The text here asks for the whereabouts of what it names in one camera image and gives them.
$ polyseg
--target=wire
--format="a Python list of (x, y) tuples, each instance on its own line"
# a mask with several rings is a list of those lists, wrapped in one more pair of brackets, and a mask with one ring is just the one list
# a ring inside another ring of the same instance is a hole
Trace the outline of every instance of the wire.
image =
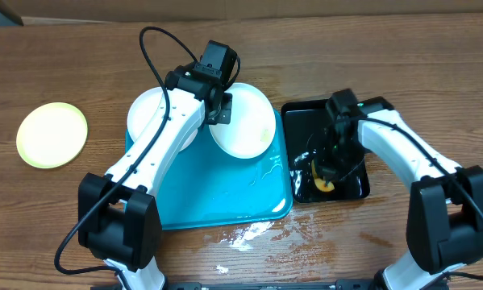
[(238, 63), (238, 70), (235, 72), (235, 75), (231, 78), (231, 80), (227, 82), (227, 85), (225, 86), (224, 90), (227, 90), (234, 84), (235, 79), (238, 77), (239, 71), (241, 70), (241, 59), (239, 58), (239, 56), (236, 56), (235, 59), (237, 60), (237, 63)]
[[(338, 120), (339, 122), (346, 122), (346, 121), (353, 121), (353, 120), (362, 120), (362, 121), (369, 121), (369, 122), (375, 122), (379, 123), (383, 126), (388, 126), (397, 132), (401, 133), (406, 137), (410, 142), (417, 147), (419, 151), (422, 152), (422, 154), (435, 166), (440, 172), (442, 172), (449, 180), (452, 182), (453, 185), (456, 186), (456, 188), (460, 191), (460, 193), (463, 195), (465, 201), (468, 202), (468, 204), (473, 208), (474, 212), (477, 213), (477, 215), (480, 217), (480, 219), (483, 221), (483, 212), (481, 209), (476, 205), (476, 202), (470, 197), (470, 195), (467, 193), (467, 191), (461, 186), (461, 184), (456, 180), (456, 178), (449, 173), (443, 166), (427, 152), (427, 150), (408, 132), (403, 130), (401, 127), (399, 127), (397, 124), (391, 124), (389, 122), (385, 122), (379, 119), (375, 118), (368, 118), (366, 116), (361, 116), (361, 117), (355, 117), (355, 118), (346, 118), (346, 119), (340, 119)], [(438, 276), (436, 279), (431, 281), (428, 285), (424, 286), (421, 290), (428, 289), (430, 286), (438, 283), (444, 278), (449, 278), (450, 276), (459, 276), (459, 277), (464, 277), (464, 278), (469, 278), (469, 279), (474, 279), (474, 280), (483, 280), (483, 275), (474, 275), (474, 274), (469, 274), (469, 273), (464, 273), (464, 272), (456, 272), (456, 271), (448, 271), (443, 273), (442, 275)]]
[(69, 270), (65, 269), (60, 265), (60, 257), (62, 256), (62, 252), (64, 251), (65, 247), (71, 240), (71, 238), (78, 232), (78, 230), (82, 227), (82, 225), (89, 219), (93, 213), (95, 213), (99, 208), (101, 208), (105, 203), (107, 203), (110, 198), (113, 196), (113, 194), (116, 192), (116, 190), (123, 184), (125, 180), (135, 171), (137, 166), (141, 163), (143, 158), (148, 154), (148, 152), (152, 149), (153, 144), (157, 141), (159, 138), (160, 134), (162, 133), (162, 130), (164, 129), (166, 122), (169, 119), (169, 95), (168, 95), (168, 90), (166, 89), (166, 86), (164, 85), (164, 82), (162, 81), (162, 78), (160, 78), (159, 73), (156, 71), (155, 66), (153, 65), (152, 61), (150, 60), (150, 57), (148, 56), (148, 53), (146, 52), (146, 48), (144, 47), (144, 34), (146, 31), (159, 31), (167, 36), (171, 37), (174, 39), (178, 44), (180, 44), (186, 51), (189, 53), (189, 55), (193, 58), (194, 61), (197, 61), (196, 57), (194, 54), (174, 35), (171, 33), (167, 32), (166, 30), (159, 28), (159, 27), (145, 27), (143, 30), (141, 30), (139, 34), (139, 45), (141, 47), (141, 52), (143, 53), (144, 59), (148, 63), (148, 66), (152, 70), (153, 74), (155, 75), (155, 78), (159, 82), (160, 87), (162, 88), (162, 92), (164, 94), (164, 100), (166, 102), (165, 106), (165, 112), (164, 116), (162, 118), (162, 123), (160, 124), (159, 129), (153, 135), (152, 140), (150, 143), (144, 148), (144, 150), (141, 152), (139, 157), (135, 160), (135, 162), (130, 165), (128, 168), (127, 172), (116, 182), (116, 184), (98, 201), (96, 204), (93, 205), (93, 207), (80, 219), (80, 221), (77, 222), (77, 224), (69, 231), (67, 236), (65, 236), (64, 240), (62, 243), (58, 246), (58, 249), (56, 250), (55, 253), (55, 268), (62, 274), (66, 275), (76, 275), (76, 274), (82, 274), (82, 273), (89, 273), (89, 272), (94, 272), (94, 271), (103, 271), (103, 270), (108, 270), (108, 271), (113, 271), (116, 275), (119, 276), (121, 281), (123, 282), (123, 286), (125, 287), (126, 290), (131, 290), (130, 286), (127, 283), (127, 280), (125, 278), (125, 275), (123, 274), (123, 271), (121, 271), (117, 267), (112, 267), (112, 266), (96, 266), (96, 267), (87, 267), (87, 268), (82, 268), (82, 269), (77, 269), (77, 270)]

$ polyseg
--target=black tray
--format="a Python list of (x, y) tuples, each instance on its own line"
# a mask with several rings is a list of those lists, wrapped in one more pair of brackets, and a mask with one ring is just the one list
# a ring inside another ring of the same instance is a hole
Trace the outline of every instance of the black tray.
[(335, 190), (324, 193), (314, 185), (311, 161), (317, 150), (325, 146), (330, 126), (325, 109), (326, 100), (297, 101), (281, 109), (286, 150), (288, 152), (291, 189), (297, 202), (354, 200), (368, 196), (370, 185), (361, 157), (344, 181), (334, 183)]

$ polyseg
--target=black cable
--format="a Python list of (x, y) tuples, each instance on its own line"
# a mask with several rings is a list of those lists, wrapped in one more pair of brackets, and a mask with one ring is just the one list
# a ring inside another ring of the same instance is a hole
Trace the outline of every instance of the black cable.
[(169, 104), (168, 90), (166, 89), (164, 82), (162, 81), (162, 78), (160, 78), (159, 73), (156, 71), (155, 66), (153, 66), (153, 63), (150, 60), (150, 57), (146, 53), (146, 48), (144, 47), (144, 33), (146, 33), (146, 31), (150, 31), (150, 30), (159, 31), (159, 32), (162, 32), (162, 33), (166, 34), (167, 36), (171, 37), (172, 39), (174, 39), (178, 44), (180, 44), (189, 53), (189, 55), (193, 58), (194, 61), (197, 61), (194, 54), (176, 36), (172, 35), (171, 33), (167, 32), (166, 30), (159, 28), (159, 27), (145, 27), (140, 32), (140, 34), (139, 34), (139, 45), (141, 47), (141, 52), (143, 53), (144, 59), (148, 63), (148, 66), (150, 67), (153, 74), (155, 75), (155, 78), (159, 82), (159, 85), (162, 88), (162, 92), (164, 94), (164, 100), (166, 102), (165, 112), (164, 112), (164, 116), (162, 118), (162, 123), (160, 124), (159, 129), (157, 130), (157, 132), (153, 136), (150, 143), (146, 146), (146, 148), (144, 148), (144, 150), (141, 152), (141, 154), (135, 160), (135, 162), (132, 165), (130, 165), (127, 172), (118, 180), (118, 182), (116, 182), (116, 184), (96, 204), (93, 205), (93, 207), (80, 219), (80, 221), (77, 222), (77, 224), (71, 229), (71, 231), (69, 231), (67, 236), (65, 236), (64, 240), (62, 241), (62, 243), (58, 246), (58, 249), (56, 250), (55, 261), (54, 261), (55, 268), (60, 273), (66, 274), (66, 275), (76, 275), (76, 274), (89, 273), (89, 272), (93, 272), (93, 271), (102, 271), (102, 270), (113, 271), (116, 275), (119, 276), (119, 278), (123, 282), (123, 285), (124, 285), (126, 290), (131, 290), (131, 288), (128, 285), (127, 280), (126, 280), (123, 272), (119, 268), (112, 267), (112, 266), (96, 266), (96, 267), (87, 267), (87, 268), (77, 269), (77, 270), (69, 270), (69, 269), (63, 268), (60, 265), (60, 257), (62, 256), (62, 252), (64, 251), (65, 247), (67, 246), (67, 244), (69, 243), (71, 238), (76, 234), (76, 232), (78, 232), (78, 230), (81, 228), (81, 226), (89, 219), (89, 217), (94, 212), (96, 212), (99, 208), (101, 208), (105, 203), (107, 203), (110, 200), (110, 198), (115, 193), (115, 191), (119, 188), (119, 186), (121, 186), (123, 184), (123, 182), (125, 180), (127, 180), (127, 178), (135, 171), (135, 169), (141, 163), (143, 158), (152, 149), (153, 144), (155, 144), (155, 141), (157, 141), (157, 139), (159, 138), (160, 134), (162, 133), (162, 130), (164, 129), (164, 127), (166, 125), (166, 122), (169, 119), (170, 104)]
[[(340, 119), (336, 122), (347, 122), (347, 121), (353, 121), (353, 120), (361, 120), (361, 121), (369, 121), (369, 122), (375, 122), (379, 123), (383, 126), (388, 126), (397, 132), (401, 133), (404, 137), (406, 137), (410, 142), (417, 147), (419, 151), (422, 152), (422, 154), (440, 171), (442, 174), (444, 174), (449, 180), (452, 182), (454, 186), (460, 191), (460, 193), (463, 195), (465, 201), (468, 202), (468, 204), (473, 208), (473, 210), (479, 215), (480, 219), (483, 221), (483, 212), (481, 209), (476, 205), (476, 202), (470, 197), (470, 195), (467, 193), (467, 191), (461, 186), (461, 184), (456, 180), (456, 178), (449, 173), (445, 168), (442, 167), (442, 165), (427, 152), (427, 150), (408, 132), (403, 130), (401, 127), (399, 127), (397, 124), (391, 124), (389, 122), (385, 122), (379, 119), (375, 118), (368, 118), (366, 116), (360, 116), (360, 117), (355, 117), (355, 118), (345, 118), (345, 119)], [(442, 275), (438, 276), (436, 279), (431, 281), (428, 285), (424, 286), (421, 290), (428, 289), (430, 286), (437, 284), (439, 281), (441, 281), (444, 278), (449, 278), (451, 276), (459, 276), (459, 277), (464, 277), (464, 278), (469, 278), (469, 279), (474, 279), (474, 280), (483, 280), (483, 275), (474, 275), (474, 274), (469, 274), (469, 273), (464, 273), (464, 272), (457, 272), (457, 271), (448, 271), (443, 273)]]
[(227, 90), (228, 88), (230, 88), (234, 84), (235, 79), (238, 77), (239, 71), (241, 70), (241, 59), (239, 58), (239, 56), (237, 56), (235, 59), (238, 63), (238, 69), (235, 72), (235, 75), (231, 78), (231, 80), (227, 82), (227, 85), (225, 86), (224, 90)]

